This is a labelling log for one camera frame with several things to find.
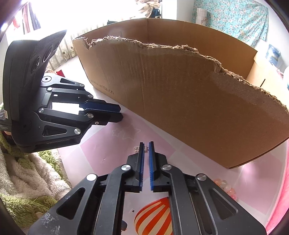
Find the brown cardboard box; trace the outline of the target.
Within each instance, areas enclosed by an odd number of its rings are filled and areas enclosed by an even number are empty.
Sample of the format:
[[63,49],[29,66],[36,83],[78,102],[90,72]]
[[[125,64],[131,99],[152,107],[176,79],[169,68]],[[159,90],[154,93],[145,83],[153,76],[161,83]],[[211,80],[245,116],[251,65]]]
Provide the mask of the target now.
[[73,40],[90,83],[225,168],[288,139],[288,109],[247,81],[256,50],[167,19],[106,25]]

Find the pile of clothes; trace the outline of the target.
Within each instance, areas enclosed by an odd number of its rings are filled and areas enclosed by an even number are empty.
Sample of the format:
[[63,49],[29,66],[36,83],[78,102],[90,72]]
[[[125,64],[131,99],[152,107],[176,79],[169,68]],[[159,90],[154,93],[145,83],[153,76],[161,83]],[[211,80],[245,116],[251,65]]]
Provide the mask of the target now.
[[146,18],[149,18],[153,15],[154,10],[159,10],[161,6],[161,1],[139,0],[139,1],[136,1],[136,4],[138,6],[139,12],[144,14]]

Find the teal floral curtain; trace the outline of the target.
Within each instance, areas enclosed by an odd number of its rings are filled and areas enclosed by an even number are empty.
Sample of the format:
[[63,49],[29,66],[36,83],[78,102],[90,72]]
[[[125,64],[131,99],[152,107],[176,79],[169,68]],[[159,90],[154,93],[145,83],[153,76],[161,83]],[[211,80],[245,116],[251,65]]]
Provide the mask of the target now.
[[197,10],[205,10],[205,26],[228,34],[251,47],[266,41],[269,26],[268,8],[257,1],[194,1],[192,22]]

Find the metal balcony railing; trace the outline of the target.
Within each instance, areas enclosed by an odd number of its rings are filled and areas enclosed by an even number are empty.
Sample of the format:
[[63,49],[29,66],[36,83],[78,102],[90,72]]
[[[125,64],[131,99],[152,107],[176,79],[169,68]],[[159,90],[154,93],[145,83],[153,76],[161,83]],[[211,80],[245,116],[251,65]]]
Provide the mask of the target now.
[[52,70],[58,69],[61,65],[77,56],[76,50],[72,43],[73,37],[71,32],[67,31],[61,43],[55,50],[55,54],[48,62],[48,68]]

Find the pink balloon print bedsheet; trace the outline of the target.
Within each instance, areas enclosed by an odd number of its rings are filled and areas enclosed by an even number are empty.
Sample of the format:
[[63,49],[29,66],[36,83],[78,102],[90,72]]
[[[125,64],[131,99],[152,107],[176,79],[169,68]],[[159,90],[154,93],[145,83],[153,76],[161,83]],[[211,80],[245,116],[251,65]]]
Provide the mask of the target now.
[[[90,84],[78,57],[58,70],[62,70],[67,79],[83,83],[95,98],[116,103]],[[164,154],[168,163],[183,173],[204,173],[213,181],[227,181],[237,194],[237,202],[267,226],[281,189],[286,143],[248,164],[226,169],[127,108],[121,106],[121,109],[124,113],[121,122],[93,125],[80,144],[58,149],[72,186],[89,173],[98,176],[110,173],[126,163],[140,142],[148,146],[153,141],[156,152]],[[172,227],[169,224],[168,194],[150,190],[147,152],[144,163],[142,192],[125,194],[123,221],[127,228],[121,234],[169,234]]]

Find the pink floral blanket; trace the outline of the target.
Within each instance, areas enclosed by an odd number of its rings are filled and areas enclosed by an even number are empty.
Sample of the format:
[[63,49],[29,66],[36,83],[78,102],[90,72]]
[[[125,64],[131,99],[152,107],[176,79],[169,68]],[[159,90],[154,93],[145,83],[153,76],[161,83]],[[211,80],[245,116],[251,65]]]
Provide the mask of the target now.
[[286,141],[286,163],[283,173],[281,189],[271,218],[266,226],[267,234],[277,231],[278,225],[285,220],[288,211],[288,140]]

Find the fluffy white green blanket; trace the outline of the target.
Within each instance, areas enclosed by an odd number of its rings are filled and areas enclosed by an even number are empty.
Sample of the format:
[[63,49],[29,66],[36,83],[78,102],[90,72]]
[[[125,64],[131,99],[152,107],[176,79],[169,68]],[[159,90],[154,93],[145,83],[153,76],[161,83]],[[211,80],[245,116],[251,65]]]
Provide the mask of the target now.
[[1,200],[23,232],[71,188],[57,149],[24,153],[1,131]]

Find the blue water bottle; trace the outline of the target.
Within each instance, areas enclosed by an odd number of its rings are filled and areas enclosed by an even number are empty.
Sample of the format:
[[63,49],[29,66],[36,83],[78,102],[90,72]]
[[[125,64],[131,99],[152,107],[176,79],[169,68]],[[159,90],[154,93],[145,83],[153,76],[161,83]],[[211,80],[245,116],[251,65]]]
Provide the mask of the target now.
[[266,59],[275,67],[280,68],[282,63],[281,53],[276,47],[271,44],[269,44],[268,46],[268,50],[266,52]]

